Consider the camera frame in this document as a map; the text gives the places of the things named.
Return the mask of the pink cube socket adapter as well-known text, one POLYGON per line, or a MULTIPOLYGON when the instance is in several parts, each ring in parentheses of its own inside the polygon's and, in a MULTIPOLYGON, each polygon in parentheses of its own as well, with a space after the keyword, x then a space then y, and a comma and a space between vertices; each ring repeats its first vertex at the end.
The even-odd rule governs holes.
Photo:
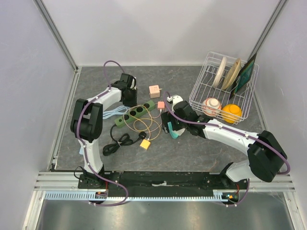
POLYGON ((159 85, 151 85, 149 86, 149 96, 150 98, 159 98, 160 97, 161 88, 159 85))

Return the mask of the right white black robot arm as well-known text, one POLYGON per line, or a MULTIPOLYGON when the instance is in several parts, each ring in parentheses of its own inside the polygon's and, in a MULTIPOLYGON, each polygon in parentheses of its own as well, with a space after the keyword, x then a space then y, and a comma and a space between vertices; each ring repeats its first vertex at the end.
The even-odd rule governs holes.
POLYGON ((247 160, 231 162, 221 172, 220 184, 232 188, 237 182, 256 177, 271 182, 282 174, 285 165, 290 171, 287 155, 275 136, 264 130, 260 134, 247 132, 219 122, 206 115, 198 115, 180 96, 167 97, 168 111, 162 113, 162 127, 176 139, 187 131, 194 136, 219 141, 247 155, 247 160))

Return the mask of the teal triangular power strip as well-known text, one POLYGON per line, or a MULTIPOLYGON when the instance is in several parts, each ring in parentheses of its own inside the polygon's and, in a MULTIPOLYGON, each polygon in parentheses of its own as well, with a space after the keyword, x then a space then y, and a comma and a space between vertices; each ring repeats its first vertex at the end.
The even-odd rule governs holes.
POLYGON ((172 137, 173 139, 177 139, 177 138, 178 138, 179 136, 181 136, 181 135, 184 133, 184 131, 185 131, 184 128, 182 128, 182 129, 180 129, 180 130, 178 130, 178 131, 174 131, 171 122, 168 122, 168 123, 167 123, 167 126, 168 126, 168 129, 169 129, 169 134, 171 135, 171 137, 172 137))

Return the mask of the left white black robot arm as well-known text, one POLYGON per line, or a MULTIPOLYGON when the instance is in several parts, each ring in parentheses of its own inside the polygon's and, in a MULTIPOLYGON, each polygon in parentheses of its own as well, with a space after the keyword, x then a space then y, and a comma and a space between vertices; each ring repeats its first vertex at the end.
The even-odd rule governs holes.
POLYGON ((101 188, 105 184, 105 176, 100 174, 103 163, 98 145, 103 129, 103 112, 118 102, 127 107, 136 106, 136 85, 134 76, 122 73, 118 81, 100 94, 89 99, 78 99, 75 103, 70 129, 81 145, 84 169, 91 173, 88 182, 94 188, 101 188))

